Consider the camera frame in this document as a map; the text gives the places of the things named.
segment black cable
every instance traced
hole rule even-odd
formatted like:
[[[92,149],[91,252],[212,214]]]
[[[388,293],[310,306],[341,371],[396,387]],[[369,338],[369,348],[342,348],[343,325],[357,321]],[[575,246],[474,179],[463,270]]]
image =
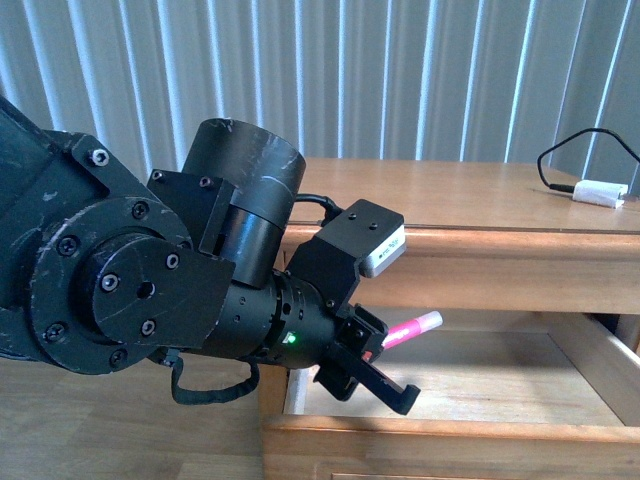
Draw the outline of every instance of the black cable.
[[[324,220],[321,224],[323,227],[344,212],[344,210],[336,205],[336,202],[331,200],[329,197],[316,195],[314,193],[299,193],[296,195],[296,202],[317,203],[324,208]]]
[[[540,180],[542,180],[542,183],[544,183],[545,186],[549,187],[551,190],[556,190],[558,192],[573,193],[573,191],[575,189],[575,186],[573,186],[573,185],[562,185],[562,184],[558,184],[558,183],[549,183],[547,181],[547,179],[544,176],[544,173],[542,172],[542,159],[546,155],[548,155],[549,153],[553,152],[555,149],[560,148],[565,143],[568,143],[571,140],[573,140],[574,138],[577,138],[580,135],[583,135],[585,133],[606,133],[607,135],[611,135],[613,138],[615,138],[618,141],[618,143],[620,145],[622,145],[622,148],[624,148],[629,153],[629,155],[631,155],[633,158],[636,159],[636,161],[638,163],[640,163],[640,157],[638,156],[638,154],[636,152],[634,152],[631,149],[631,147],[625,143],[625,141],[622,139],[622,137],[620,137],[620,135],[618,135],[613,130],[609,130],[608,128],[598,128],[598,127],[585,128],[584,130],[580,130],[579,132],[574,133],[570,137],[565,138],[560,143],[554,145],[553,147],[549,148],[548,150],[545,150],[544,152],[542,152],[540,154],[540,156],[538,157],[538,162],[537,162],[538,163],[538,173],[540,174]]]
[[[171,396],[180,405],[209,405],[211,403],[232,402],[253,392],[260,383],[260,369],[255,362],[247,361],[251,376],[244,382],[220,390],[187,390],[178,385],[184,362],[177,357],[171,371]]]

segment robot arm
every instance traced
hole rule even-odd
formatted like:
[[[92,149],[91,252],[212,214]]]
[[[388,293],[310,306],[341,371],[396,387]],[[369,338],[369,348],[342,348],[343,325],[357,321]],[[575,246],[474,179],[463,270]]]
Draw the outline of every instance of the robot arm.
[[[349,304],[404,251],[404,220],[365,200],[334,209],[273,270],[304,168],[281,138],[213,119],[182,172],[145,187],[95,138],[42,131],[0,97],[0,355],[83,374],[150,358],[173,368],[180,403],[250,392],[258,363],[318,364],[337,399],[362,383],[408,413],[419,390],[371,364],[387,326]],[[251,378],[183,390],[182,352],[247,362]]]

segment vertical blinds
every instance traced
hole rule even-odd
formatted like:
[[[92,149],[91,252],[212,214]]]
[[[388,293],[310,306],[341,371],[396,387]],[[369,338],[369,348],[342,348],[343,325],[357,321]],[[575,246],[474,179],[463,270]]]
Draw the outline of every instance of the vertical blinds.
[[[2,93],[140,178],[180,168],[212,117],[309,157],[529,163],[588,126],[640,150],[639,52],[634,0],[3,0],[0,15]],[[551,162],[636,183],[604,138]]]

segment white connector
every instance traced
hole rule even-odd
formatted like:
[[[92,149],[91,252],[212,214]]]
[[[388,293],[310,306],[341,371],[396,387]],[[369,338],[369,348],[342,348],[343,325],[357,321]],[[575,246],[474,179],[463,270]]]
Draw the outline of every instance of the white connector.
[[[573,200],[602,205],[603,207],[618,208],[624,203],[623,197],[628,191],[629,185],[623,183],[580,180],[576,183],[573,191]]]
[[[380,244],[360,264],[360,274],[367,278],[377,277],[407,249],[404,225]]]

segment open drawer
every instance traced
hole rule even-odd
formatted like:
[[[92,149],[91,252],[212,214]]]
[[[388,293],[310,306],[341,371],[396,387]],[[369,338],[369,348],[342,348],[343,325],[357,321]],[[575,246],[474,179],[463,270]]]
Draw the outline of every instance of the open drawer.
[[[282,414],[263,418],[265,477],[640,478],[640,360],[619,340],[579,314],[442,313],[376,362],[422,389],[407,417],[292,372]]]

